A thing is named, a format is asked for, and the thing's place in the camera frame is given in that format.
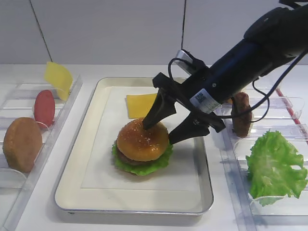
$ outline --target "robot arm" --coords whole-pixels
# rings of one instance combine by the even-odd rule
[[[153,86],[159,88],[156,100],[143,120],[149,129],[176,113],[174,103],[190,110],[187,118],[169,134],[171,144],[225,128],[213,113],[223,102],[252,81],[282,66],[308,48],[308,5],[294,10],[278,7],[260,17],[245,32],[244,38],[210,68],[181,50],[169,63],[169,77],[159,73]],[[171,64],[177,62],[190,74],[182,84],[173,80]]]

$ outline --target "top bun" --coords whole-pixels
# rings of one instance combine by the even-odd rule
[[[116,144],[120,152],[135,161],[158,159],[169,145],[167,128],[158,122],[148,130],[143,129],[143,118],[130,121],[119,132]]]

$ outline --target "yellow cheese slice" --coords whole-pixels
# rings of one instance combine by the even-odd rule
[[[56,88],[61,100],[66,101],[68,99],[73,77],[64,66],[47,62],[44,79]]]
[[[146,95],[127,95],[128,117],[130,119],[145,117],[150,111],[156,95],[156,93]]]

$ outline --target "green lettuce leaf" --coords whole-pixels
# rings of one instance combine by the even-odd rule
[[[146,176],[152,172],[157,171],[160,168],[167,167],[169,164],[169,158],[172,154],[173,145],[169,144],[166,151],[155,161],[147,165],[133,166],[128,163],[121,161],[117,155],[117,146],[116,142],[112,146],[112,154],[115,157],[115,166],[123,171],[131,172],[137,176]]]
[[[280,132],[266,132],[258,138],[246,156],[248,179],[251,181],[250,194],[255,198],[262,196],[300,197],[307,185],[307,169],[303,167],[304,157],[289,143]],[[259,202],[265,206],[277,199]]]

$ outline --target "barcode label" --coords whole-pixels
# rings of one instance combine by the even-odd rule
[[[195,94],[190,102],[205,113],[211,113],[220,106],[220,103],[214,100],[205,89],[201,89]]]

